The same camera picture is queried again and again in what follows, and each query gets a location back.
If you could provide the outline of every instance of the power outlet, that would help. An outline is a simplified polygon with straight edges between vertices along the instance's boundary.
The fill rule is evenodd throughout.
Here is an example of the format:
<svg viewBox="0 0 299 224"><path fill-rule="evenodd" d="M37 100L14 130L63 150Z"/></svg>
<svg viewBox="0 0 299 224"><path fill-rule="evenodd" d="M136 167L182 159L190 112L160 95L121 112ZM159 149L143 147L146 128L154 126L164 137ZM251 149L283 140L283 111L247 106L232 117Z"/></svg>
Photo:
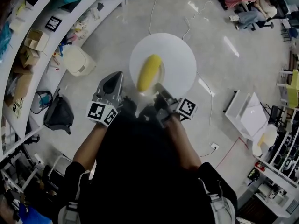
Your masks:
<svg viewBox="0 0 299 224"><path fill-rule="evenodd" d="M212 144L211 144L211 148L217 150L217 149L219 148L219 145L216 144L216 143L212 143Z"/></svg>

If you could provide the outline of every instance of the gray floor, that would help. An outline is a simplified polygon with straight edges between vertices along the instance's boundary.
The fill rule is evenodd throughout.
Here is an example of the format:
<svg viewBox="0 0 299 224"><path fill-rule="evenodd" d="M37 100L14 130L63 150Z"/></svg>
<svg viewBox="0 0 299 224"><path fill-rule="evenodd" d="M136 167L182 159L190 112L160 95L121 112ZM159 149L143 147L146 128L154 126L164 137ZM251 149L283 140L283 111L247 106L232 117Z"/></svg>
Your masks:
<svg viewBox="0 0 299 224"><path fill-rule="evenodd" d="M93 127L93 123L85 118L85 109L102 78L121 70L125 75L125 92L132 91L129 59L135 45L149 34L154 1L130 0L125 18L122 8L117 8L84 44L83 50L96 61L96 69L86 77L73 77L66 73L60 85L61 93L69 99L75 115L72 134L43 129L41 141L32 144L33 149L42 153L41 156L48 160L49 150L53 147L69 158L74 156ZM189 4L193 3L201 10L207 1L158 0L153 14L152 33L164 32L182 37L188 30L184 17L193 17L195 13ZM201 14L191 20L192 29L185 37L195 54L198 72L215 94L210 141L220 148L202 160L216 167L235 143L217 170L240 195L243 180L255 159L238 140L239 133L222 110L234 90L254 91L263 103L279 104L280 93L275 84L279 79L278 71L288 64L289 43L282 40L279 21L274 22L274 29L237 31L228 21L233 11L224 11L217 0L211 1L212 4L207 3ZM198 79L197 76L186 97L195 100L199 109L192 121L183 123L198 155L206 155L212 151L208 144L211 98Z"/></svg>

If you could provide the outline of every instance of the bag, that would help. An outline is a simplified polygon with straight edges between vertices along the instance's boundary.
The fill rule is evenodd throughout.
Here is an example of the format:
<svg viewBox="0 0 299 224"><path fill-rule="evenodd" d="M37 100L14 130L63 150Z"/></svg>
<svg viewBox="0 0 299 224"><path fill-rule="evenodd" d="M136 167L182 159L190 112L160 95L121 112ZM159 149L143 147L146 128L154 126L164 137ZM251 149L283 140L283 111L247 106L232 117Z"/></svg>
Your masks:
<svg viewBox="0 0 299 224"><path fill-rule="evenodd" d="M51 130L62 129L71 134L70 126L73 124L74 115L68 103L59 96L59 90L55 100L47 110L43 122Z"/></svg>

